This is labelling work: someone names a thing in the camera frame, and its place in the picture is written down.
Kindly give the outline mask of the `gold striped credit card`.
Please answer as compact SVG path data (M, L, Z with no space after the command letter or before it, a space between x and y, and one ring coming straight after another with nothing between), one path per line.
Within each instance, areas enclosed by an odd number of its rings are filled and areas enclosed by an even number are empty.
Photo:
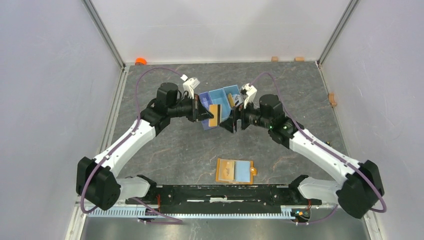
M208 126L210 128L212 127L218 127L221 123L221 114L222 114L222 107L221 104L211 104L209 105L209 111L213 115L212 118L208 119Z

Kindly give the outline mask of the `stack of credit cards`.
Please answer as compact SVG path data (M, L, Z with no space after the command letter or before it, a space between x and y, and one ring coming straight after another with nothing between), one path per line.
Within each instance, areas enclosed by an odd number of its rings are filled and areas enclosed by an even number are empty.
M240 94L228 93L227 94L227 100L228 100L229 106L231 108L240 106L241 104L244 103L244 99Z

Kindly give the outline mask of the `orange leather card holder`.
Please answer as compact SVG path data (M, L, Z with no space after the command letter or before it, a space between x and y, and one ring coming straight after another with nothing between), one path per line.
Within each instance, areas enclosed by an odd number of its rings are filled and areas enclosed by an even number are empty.
M219 170L221 160L234 160L234 180L224 181L219 180ZM218 158L216 163L215 181L224 184L252 185L254 177L258 174L258 170L254 167L254 162L251 160L235 160Z

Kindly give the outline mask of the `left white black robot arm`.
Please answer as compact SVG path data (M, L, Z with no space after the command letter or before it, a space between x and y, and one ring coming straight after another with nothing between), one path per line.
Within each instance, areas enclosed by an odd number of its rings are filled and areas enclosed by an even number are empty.
M94 158L83 157L78 162L76 192L81 197L80 208L84 213L89 213L85 209L85 201L94 204L95 208L108 210L117 201L133 197L145 204L156 200L157 190L146 177L118 179L117 176L145 144L171 123L172 118L185 117L191 122L213 118L195 93L199 83L197 78L190 78L183 83L183 91L174 83L162 83L156 97L138 113L136 120L118 140Z

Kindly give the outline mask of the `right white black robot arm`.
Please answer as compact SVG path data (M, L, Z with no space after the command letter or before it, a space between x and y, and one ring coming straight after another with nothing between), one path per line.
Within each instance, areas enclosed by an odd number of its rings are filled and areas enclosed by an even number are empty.
M251 102L233 107L229 117L219 125L235 133L238 123L241 123L242 130L249 126L267 129L274 142L306 157L332 177L332 180L320 180L299 176L288 191L293 203L302 204L307 199L334 203L356 219L369 211L387 211L378 166L371 160L360 162L353 159L319 140L285 113L277 95L261 96L258 108Z

